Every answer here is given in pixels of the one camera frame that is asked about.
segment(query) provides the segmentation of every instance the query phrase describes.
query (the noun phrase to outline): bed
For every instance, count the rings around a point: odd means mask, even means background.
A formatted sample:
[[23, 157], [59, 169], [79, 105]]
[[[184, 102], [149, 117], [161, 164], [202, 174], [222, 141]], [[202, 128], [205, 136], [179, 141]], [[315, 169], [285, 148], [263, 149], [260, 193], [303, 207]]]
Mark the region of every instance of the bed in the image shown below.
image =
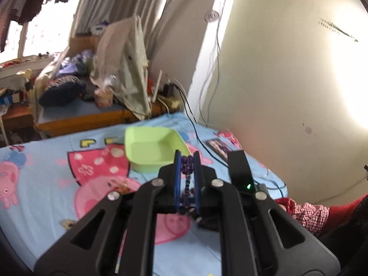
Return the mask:
[[[124, 153], [124, 132], [131, 125], [0, 149], [0, 227], [5, 235], [0, 232], [0, 255], [7, 252], [13, 265], [24, 263], [32, 270], [36, 260], [67, 231], [66, 225], [80, 219], [116, 182], [128, 179], [131, 188], [137, 189], [155, 178], [157, 173], [141, 174], [129, 167]], [[200, 145], [184, 114], [166, 114], [134, 125], [177, 130], [192, 153], [200, 152], [204, 165], [215, 168], [218, 178], [229, 181], [226, 167]], [[240, 147], [227, 133], [201, 125], [196, 125], [196, 129], [203, 142], [220, 138], [233, 150]], [[271, 197], [288, 195], [280, 178], [250, 155], [247, 159], [253, 178], [266, 184]], [[199, 229], [189, 217], [158, 217], [155, 239], [154, 275], [221, 275], [218, 233]], [[11, 255], [12, 249], [19, 258]]]

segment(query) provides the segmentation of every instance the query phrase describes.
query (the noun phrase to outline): wall stain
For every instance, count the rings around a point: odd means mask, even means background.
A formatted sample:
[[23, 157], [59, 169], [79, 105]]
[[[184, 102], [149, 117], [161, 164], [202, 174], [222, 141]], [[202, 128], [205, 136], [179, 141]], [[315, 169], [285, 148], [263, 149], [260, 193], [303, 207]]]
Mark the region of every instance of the wall stain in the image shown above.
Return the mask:
[[321, 19], [319, 22], [318, 22], [322, 27], [325, 27], [326, 29], [328, 30], [331, 30], [332, 32], [334, 33], [337, 33], [338, 35], [340, 34], [344, 34], [350, 38], [352, 38], [356, 43], [358, 42], [358, 40], [353, 37], [352, 35], [344, 32], [343, 30], [341, 30], [339, 27], [337, 27], [335, 24], [331, 23], [331, 22], [328, 22], [324, 19]]
[[313, 130], [310, 128], [310, 127], [306, 127], [305, 128], [305, 132], [308, 134], [308, 135], [310, 135], [312, 132], [313, 132]]

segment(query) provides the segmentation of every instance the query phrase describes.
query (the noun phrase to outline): pink cartoon character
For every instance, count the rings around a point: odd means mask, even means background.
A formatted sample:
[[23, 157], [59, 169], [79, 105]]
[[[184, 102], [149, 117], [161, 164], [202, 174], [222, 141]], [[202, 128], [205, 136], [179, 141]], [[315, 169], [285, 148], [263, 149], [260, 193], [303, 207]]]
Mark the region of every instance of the pink cartoon character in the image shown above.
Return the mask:
[[10, 201], [18, 205], [15, 194], [17, 188], [19, 169], [26, 163], [26, 155], [23, 146], [10, 146], [10, 152], [4, 161], [0, 163], [0, 201], [3, 201], [6, 209], [10, 208]]
[[104, 177], [126, 177], [129, 161], [122, 144], [110, 144], [103, 149], [68, 153], [73, 176], [83, 186], [89, 180]]
[[18, 167], [12, 162], [0, 163], [0, 201], [3, 201], [6, 209], [10, 208], [10, 201], [14, 205], [18, 204], [15, 189], [18, 183]]
[[238, 139], [236, 139], [235, 136], [233, 135], [233, 133], [231, 133], [231, 132], [217, 132], [216, 136], [227, 138], [227, 139], [230, 140], [231, 143], [234, 144], [234, 146], [236, 148], [243, 149], [242, 146], [240, 145]]
[[137, 191], [140, 184], [131, 178], [100, 176], [81, 186], [74, 196], [74, 209], [78, 219], [87, 214], [110, 191], [119, 191], [119, 187], [123, 186], [130, 191]]
[[178, 214], [158, 214], [156, 221], [155, 245], [181, 238], [190, 228], [190, 218]]

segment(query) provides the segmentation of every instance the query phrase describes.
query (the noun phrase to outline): green plastic container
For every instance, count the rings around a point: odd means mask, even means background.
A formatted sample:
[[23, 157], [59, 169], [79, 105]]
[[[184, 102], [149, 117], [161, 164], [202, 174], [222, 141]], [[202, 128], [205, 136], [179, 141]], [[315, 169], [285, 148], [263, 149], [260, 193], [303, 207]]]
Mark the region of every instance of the green plastic container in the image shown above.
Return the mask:
[[182, 155], [190, 155], [183, 138], [173, 129], [144, 126], [126, 129], [126, 157], [137, 172], [158, 172], [161, 166], [172, 164], [177, 149]]

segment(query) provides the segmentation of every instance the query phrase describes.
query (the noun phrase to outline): cardboard box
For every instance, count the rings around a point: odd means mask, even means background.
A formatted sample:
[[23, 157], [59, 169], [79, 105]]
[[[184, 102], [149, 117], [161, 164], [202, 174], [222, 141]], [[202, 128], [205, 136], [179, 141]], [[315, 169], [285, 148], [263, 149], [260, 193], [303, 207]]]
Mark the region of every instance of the cardboard box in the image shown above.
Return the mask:
[[91, 49], [95, 53], [99, 39], [98, 35], [70, 38], [68, 56], [74, 57], [85, 49]]

